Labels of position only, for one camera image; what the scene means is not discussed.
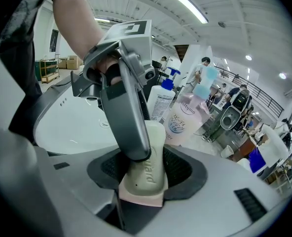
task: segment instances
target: person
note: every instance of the person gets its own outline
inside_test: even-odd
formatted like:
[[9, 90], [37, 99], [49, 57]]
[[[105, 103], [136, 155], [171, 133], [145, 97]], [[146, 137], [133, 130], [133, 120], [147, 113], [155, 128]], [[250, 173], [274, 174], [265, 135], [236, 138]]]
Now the person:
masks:
[[167, 57], [166, 56], [162, 56], [161, 59], [159, 60], [159, 62], [161, 63], [161, 65], [164, 65], [167, 61]]
[[[201, 137], [202, 140], [207, 140], [208, 142], [213, 142], [219, 136], [222, 135], [222, 133], [224, 132], [224, 129], [220, 125], [220, 120], [221, 120], [223, 114], [225, 113], [225, 111], [227, 110], [227, 108], [229, 106], [231, 106], [231, 102], [230, 102], [231, 97], [243, 89], [247, 89], [247, 86], [245, 84], [242, 84], [242, 85], [240, 85], [240, 87], [233, 88], [229, 91], [229, 93], [225, 96], [226, 104], [223, 106], [222, 111], [218, 114], [218, 116], [216, 117], [216, 119], [215, 119], [214, 123], [212, 124], [212, 126], [210, 127], [210, 129], [202, 135], [202, 137]], [[248, 109], [251, 108], [251, 100], [252, 100], [252, 96], [249, 96], [246, 108], [241, 113], [242, 116], [245, 116]]]
[[254, 125], [254, 117], [251, 117], [249, 123], [246, 125], [246, 128], [251, 128], [253, 125]]
[[254, 110], [254, 106], [251, 105], [251, 107], [248, 109], [246, 115], [241, 115], [239, 121], [237, 122], [237, 124], [234, 126], [233, 130], [236, 130], [238, 133], [241, 133], [244, 126], [247, 123], [247, 119], [250, 116], [251, 112]]
[[166, 62], [167, 62], [167, 57], [166, 56], [162, 56], [159, 61], [158, 61], [160, 64], [161, 64], [161, 68], [160, 70], [164, 71], [165, 70], [165, 65], [166, 65]]
[[221, 92], [222, 95], [226, 94], [226, 86], [227, 86], [227, 84], [223, 83], [222, 84], [222, 88], [220, 88], [220, 92]]
[[211, 60], [209, 57], [204, 57], [202, 58], [202, 63], [197, 65], [193, 71], [191, 72], [191, 74], [188, 77], [187, 83], [185, 84], [185, 88], [183, 90], [183, 93], [191, 93], [194, 89], [194, 87], [197, 85], [197, 83], [199, 83], [201, 81], [201, 75], [200, 72], [203, 68], [203, 66], [207, 67]]
[[236, 83], [236, 84], [240, 84], [241, 83], [241, 81], [239, 79], [239, 74], [235, 75], [233, 82]]
[[214, 104], [218, 104], [220, 102], [220, 100], [222, 99], [223, 95], [226, 94], [226, 83], [222, 84], [222, 88], [219, 88], [216, 96], [215, 96], [215, 100], [214, 100]]
[[[25, 93], [9, 130], [33, 141], [33, 124], [26, 113], [42, 95], [35, 75], [34, 24], [45, 0], [5, 0], [0, 7], [0, 59]], [[58, 30], [72, 50], [83, 59], [102, 38], [104, 32], [95, 21], [87, 0], [53, 0]], [[101, 60], [96, 69], [105, 73], [118, 63], [113, 56]], [[120, 81], [114, 77], [111, 84]]]
[[[282, 121], [276, 121], [275, 123], [271, 124], [270, 127], [279, 135], [282, 139], [284, 144], [287, 146], [288, 150], [291, 148], [291, 133], [289, 130], [289, 121], [287, 118], [283, 119]], [[258, 144], [261, 145], [264, 143], [268, 138], [267, 136], [260, 130], [255, 134], [255, 139], [258, 141]]]

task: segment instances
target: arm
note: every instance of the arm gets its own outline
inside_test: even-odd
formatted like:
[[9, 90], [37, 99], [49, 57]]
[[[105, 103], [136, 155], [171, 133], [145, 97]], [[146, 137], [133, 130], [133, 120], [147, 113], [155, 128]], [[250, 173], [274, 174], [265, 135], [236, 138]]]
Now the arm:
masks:
[[246, 115], [247, 114], [247, 111], [248, 111], [247, 108], [245, 108], [244, 111], [241, 113], [241, 116]]
[[53, 12], [60, 33], [83, 59], [104, 34], [87, 0], [53, 0]]
[[226, 102], [229, 102], [230, 99], [231, 99], [231, 95], [227, 94], [227, 95], [225, 96], [225, 100], [226, 100]]
[[197, 82], [200, 82], [201, 81], [201, 75], [198, 71], [195, 72], [195, 79]]

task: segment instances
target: shelf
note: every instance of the shelf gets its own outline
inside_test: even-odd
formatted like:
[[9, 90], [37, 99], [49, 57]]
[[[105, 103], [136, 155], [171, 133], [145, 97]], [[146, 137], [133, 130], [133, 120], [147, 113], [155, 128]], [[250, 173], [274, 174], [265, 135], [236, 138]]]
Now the shelf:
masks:
[[51, 69], [51, 68], [55, 68], [55, 67], [57, 67], [57, 64], [46, 66], [46, 67], [43, 67], [41, 69]]
[[41, 82], [49, 83], [53, 81], [55, 78], [57, 78], [58, 76], [59, 76], [58, 72], [50, 73], [44, 77], [41, 77]]

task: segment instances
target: ceiling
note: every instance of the ceiling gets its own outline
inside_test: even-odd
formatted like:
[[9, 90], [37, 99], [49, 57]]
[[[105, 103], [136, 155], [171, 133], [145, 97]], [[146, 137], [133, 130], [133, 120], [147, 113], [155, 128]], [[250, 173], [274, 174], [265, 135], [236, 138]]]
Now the ceiling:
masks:
[[[177, 0], [89, 0], [96, 17], [115, 22], [151, 19], [155, 42], [166, 48], [207, 40], [215, 56], [266, 78], [284, 72], [290, 80], [283, 83], [292, 87], [292, 19], [278, 0], [191, 1], [208, 24], [201, 24]], [[252, 61], [245, 58], [247, 54]]]

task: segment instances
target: white t-shirt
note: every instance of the white t-shirt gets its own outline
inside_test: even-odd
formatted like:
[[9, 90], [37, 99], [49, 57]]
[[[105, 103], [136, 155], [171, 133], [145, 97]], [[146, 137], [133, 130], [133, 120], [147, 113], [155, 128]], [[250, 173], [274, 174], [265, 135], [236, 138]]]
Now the white t-shirt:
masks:
[[202, 65], [202, 64], [199, 64], [197, 65], [193, 71], [191, 72], [190, 76], [188, 77], [188, 80], [187, 80], [187, 83], [190, 83], [193, 87], [196, 86], [196, 84], [198, 83], [197, 80], [196, 80], [196, 77], [195, 77], [195, 73], [196, 72], [201, 72], [202, 73], [202, 69], [204, 68], [205, 66]]
[[219, 91], [221, 92], [222, 95], [224, 95], [226, 93], [226, 87], [220, 88]]
[[288, 133], [289, 127], [282, 121], [277, 121], [274, 131], [281, 137]]
[[160, 58], [158, 62], [161, 64], [161, 70], [164, 70], [167, 61], [162, 61]]

